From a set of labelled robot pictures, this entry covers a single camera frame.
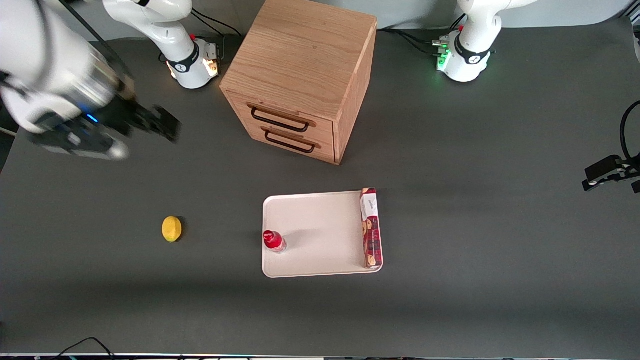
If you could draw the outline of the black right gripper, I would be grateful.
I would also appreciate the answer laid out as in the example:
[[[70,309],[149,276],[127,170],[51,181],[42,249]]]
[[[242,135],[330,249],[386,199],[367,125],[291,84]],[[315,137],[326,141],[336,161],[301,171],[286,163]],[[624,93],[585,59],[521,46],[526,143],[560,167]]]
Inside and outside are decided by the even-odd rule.
[[[128,146],[109,130],[128,136],[133,127],[172,144],[178,141],[182,123],[171,112],[154,105],[148,119],[133,121],[137,104],[134,97],[117,95],[106,107],[86,110],[62,96],[31,95],[29,121],[36,132],[29,141],[51,153],[109,161],[130,157]]]

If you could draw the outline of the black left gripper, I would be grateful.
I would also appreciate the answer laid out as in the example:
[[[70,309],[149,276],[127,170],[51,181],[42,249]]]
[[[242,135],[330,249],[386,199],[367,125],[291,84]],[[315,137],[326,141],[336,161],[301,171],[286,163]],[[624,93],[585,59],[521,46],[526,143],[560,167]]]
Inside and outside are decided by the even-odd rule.
[[[630,158],[609,155],[584,170],[583,191],[592,191],[608,182],[628,182],[638,178],[640,175],[639,168],[640,155]],[[640,194],[640,180],[631,183],[631,189],[634,194]]]

